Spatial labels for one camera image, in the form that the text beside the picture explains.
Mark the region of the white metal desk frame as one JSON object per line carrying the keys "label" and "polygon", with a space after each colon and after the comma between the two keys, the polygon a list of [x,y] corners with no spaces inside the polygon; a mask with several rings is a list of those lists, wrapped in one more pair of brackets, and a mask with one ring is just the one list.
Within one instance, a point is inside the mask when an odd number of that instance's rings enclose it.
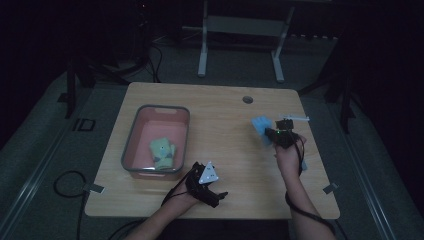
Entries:
{"label": "white metal desk frame", "polygon": [[295,7],[292,6],[289,8],[286,18],[283,21],[265,20],[210,15],[208,13],[208,1],[209,0],[203,0],[202,42],[197,75],[199,77],[206,76],[209,32],[244,34],[278,38],[279,42],[270,54],[276,81],[279,83],[284,82],[285,77],[283,74],[282,64],[280,62],[280,55],[282,53],[284,42],[288,36],[288,30],[295,12]]}

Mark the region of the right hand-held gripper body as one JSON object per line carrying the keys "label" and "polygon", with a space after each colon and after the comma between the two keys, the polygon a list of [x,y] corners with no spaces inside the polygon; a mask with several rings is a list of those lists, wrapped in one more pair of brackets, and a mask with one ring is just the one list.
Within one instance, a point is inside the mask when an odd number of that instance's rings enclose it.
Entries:
{"label": "right hand-held gripper body", "polygon": [[276,128],[274,129],[271,139],[276,145],[284,149],[291,147],[298,141],[304,143],[304,140],[299,134],[293,131],[295,118],[292,116],[283,116],[280,120],[275,122]]}

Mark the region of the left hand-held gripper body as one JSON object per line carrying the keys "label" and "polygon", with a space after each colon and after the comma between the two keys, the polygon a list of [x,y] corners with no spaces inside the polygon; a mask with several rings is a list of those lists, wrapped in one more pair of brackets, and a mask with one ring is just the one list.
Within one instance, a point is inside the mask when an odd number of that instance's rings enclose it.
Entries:
{"label": "left hand-held gripper body", "polygon": [[201,202],[219,202],[220,195],[212,192],[209,185],[219,179],[211,162],[206,165],[195,162],[185,181],[188,193]]}

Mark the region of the person's left hand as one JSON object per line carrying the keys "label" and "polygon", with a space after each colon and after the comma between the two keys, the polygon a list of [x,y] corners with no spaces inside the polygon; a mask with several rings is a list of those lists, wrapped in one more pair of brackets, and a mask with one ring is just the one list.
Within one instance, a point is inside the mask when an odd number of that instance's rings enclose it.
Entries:
{"label": "person's left hand", "polygon": [[178,209],[187,210],[198,204],[199,200],[190,195],[184,186],[179,186],[171,194],[169,202]]}

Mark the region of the person's right hand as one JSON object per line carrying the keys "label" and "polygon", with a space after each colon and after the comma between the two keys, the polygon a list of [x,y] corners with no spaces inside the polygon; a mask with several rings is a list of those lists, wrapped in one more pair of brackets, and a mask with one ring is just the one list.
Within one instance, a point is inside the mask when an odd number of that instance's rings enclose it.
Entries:
{"label": "person's right hand", "polygon": [[294,145],[287,149],[276,145],[275,158],[284,179],[299,176],[300,160],[298,150]]}

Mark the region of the pink plastic bin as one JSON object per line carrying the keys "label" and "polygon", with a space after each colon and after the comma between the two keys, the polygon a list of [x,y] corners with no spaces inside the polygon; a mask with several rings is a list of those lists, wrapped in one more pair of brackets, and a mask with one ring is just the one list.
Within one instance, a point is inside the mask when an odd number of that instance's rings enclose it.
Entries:
{"label": "pink plastic bin", "polygon": [[[190,124],[190,112],[185,107],[143,105],[135,115],[124,152],[122,167],[133,178],[176,180],[183,172]],[[149,144],[166,137],[176,146],[171,169],[156,170]]]}

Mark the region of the black metal stand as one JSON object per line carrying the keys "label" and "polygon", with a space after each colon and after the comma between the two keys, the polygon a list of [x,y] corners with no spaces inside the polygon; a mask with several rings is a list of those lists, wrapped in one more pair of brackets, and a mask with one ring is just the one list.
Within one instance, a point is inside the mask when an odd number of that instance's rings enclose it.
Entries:
{"label": "black metal stand", "polygon": [[107,69],[99,61],[89,57],[87,54],[77,53],[71,55],[67,61],[66,91],[58,99],[59,102],[66,104],[66,119],[69,119],[76,109],[76,79],[79,79],[84,88],[93,88],[96,80],[92,71],[97,71],[120,85],[129,84],[129,81],[124,80],[117,73]]}

